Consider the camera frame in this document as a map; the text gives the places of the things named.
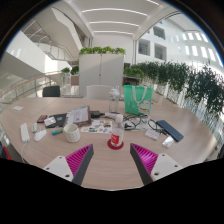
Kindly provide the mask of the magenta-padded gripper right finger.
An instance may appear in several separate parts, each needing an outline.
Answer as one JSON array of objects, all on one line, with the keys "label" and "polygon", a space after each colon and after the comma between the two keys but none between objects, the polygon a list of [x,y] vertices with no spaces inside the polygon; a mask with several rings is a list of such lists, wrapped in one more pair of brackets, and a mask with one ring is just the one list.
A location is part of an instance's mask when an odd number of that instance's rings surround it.
[{"label": "magenta-padded gripper right finger", "polygon": [[166,153],[156,154],[134,143],[130,144],[130,154],[144,185],[182,169],[182,166]]}]

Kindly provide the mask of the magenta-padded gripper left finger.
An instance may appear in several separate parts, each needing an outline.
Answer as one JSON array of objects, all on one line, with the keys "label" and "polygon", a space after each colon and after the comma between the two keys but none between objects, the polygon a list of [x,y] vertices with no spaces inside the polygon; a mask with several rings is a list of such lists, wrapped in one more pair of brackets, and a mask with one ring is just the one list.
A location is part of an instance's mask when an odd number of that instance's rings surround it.
[{"label": "magenta-padded gripper left finger", "polygon": [[90,144],[66,157],[57,156],[44,170],[81,186],[93,154],[93,145]]}]

